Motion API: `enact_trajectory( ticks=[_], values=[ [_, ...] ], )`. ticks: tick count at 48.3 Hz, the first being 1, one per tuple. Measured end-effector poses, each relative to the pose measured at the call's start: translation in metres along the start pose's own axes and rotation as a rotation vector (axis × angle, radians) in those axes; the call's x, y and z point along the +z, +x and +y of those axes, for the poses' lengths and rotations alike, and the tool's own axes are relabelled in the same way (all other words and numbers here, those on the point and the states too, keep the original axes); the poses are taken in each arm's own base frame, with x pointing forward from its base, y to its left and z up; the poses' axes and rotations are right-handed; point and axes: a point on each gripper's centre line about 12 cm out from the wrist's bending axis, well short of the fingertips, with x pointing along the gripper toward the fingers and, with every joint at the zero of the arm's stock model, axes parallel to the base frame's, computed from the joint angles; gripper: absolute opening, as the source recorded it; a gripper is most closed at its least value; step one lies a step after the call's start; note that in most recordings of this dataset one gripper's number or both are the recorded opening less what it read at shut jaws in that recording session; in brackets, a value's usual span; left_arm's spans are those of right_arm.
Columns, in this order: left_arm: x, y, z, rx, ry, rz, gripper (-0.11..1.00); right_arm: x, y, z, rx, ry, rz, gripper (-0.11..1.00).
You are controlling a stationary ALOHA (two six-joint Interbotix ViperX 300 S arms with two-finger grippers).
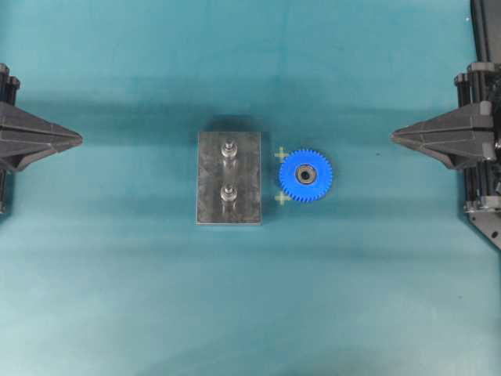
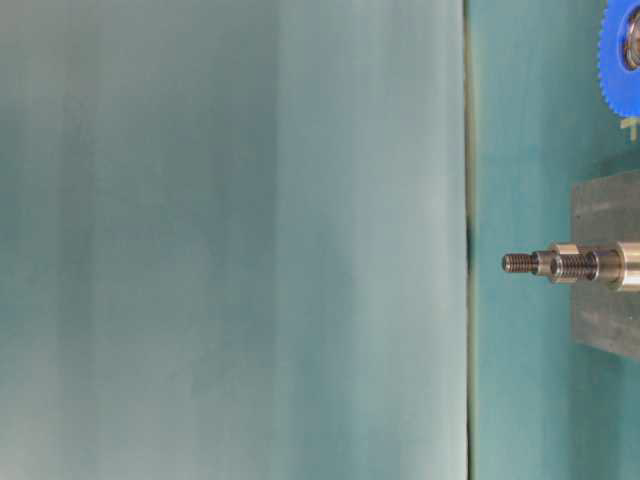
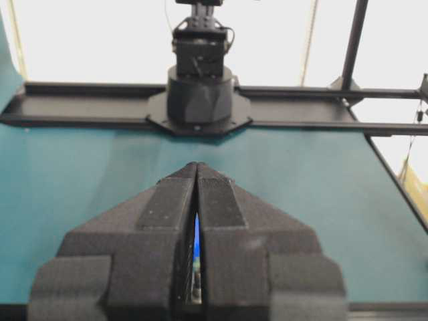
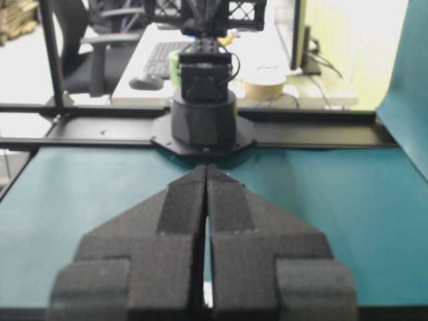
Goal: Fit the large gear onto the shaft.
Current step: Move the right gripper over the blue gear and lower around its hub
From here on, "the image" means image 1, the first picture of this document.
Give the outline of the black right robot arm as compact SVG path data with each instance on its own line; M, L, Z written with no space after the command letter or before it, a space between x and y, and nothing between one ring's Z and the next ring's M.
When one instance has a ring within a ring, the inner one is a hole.
M500 3L470 4L477 59L454 78L458 107L394 131L394 143L463 173L463 210L500 246Z

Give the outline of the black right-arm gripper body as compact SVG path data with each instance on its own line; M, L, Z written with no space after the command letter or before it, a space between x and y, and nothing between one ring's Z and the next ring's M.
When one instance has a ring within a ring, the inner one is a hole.
M473 62L465 73L454 79L458 105L488 101L492 104L494 160L484 160L467 168L464 173L466 194L465 210L500 210L500 65L490 62Z

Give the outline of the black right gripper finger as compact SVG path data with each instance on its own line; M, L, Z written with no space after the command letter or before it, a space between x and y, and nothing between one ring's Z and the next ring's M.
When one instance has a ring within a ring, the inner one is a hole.
M440 161L448 169L465 169L474 167L478 162L494 160L491 132L394 132L391 140Z
M394 137L415 136L427 133L456 132L492 129L492 102L481 101L459 107L426 121L400 128Z

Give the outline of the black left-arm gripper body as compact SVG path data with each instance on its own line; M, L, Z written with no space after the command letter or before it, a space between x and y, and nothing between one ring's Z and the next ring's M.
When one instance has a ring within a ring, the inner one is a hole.
M6 64L1 63L1 102L10 105L16 104L16 93L20 88L20 81L18 78L11 76L9 68ZM7 176L6 168L1 167L1 213L6 211L6 190L7 190Z

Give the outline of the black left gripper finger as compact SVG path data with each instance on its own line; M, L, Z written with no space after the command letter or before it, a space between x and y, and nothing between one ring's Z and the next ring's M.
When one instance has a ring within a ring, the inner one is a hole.
M1 103L1 135L28 142L82 141L78 133L7 103Z
M21 172L36 161L80 146L82 143L82 139L55 143L1 141L1 169L9 172Z

